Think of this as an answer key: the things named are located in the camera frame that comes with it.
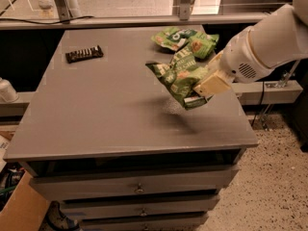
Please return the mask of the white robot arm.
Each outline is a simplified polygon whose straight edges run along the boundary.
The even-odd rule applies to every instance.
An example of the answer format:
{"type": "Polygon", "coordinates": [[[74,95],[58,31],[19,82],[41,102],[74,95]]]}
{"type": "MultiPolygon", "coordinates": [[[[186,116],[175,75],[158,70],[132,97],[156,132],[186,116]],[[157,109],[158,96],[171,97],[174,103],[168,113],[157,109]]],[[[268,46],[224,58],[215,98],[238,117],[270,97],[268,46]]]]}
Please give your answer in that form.
{"type": "Polygon", "coordinates": [[[293,0],[234,37],[206,65],[193,90],[211,97],[269,76],[279,66],[308,58],[308,0],[293,0]]]}

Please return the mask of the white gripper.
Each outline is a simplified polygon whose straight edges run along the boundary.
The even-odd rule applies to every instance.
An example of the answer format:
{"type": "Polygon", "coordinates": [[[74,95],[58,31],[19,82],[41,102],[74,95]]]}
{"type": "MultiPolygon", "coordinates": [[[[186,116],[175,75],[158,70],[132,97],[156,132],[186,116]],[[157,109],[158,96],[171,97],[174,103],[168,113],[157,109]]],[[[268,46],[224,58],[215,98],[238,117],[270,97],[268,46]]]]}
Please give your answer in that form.
{"type": "Polygon", "coordinates": [[[266,67],[254,54],[249,33],[249,26],[232,37],[206,68],[214,71],[207,74],[193,90],[203,97],[210,97],[231,88],[232,76],[236,82],[252,83],[269,76],[272,69],[266,67]]]}

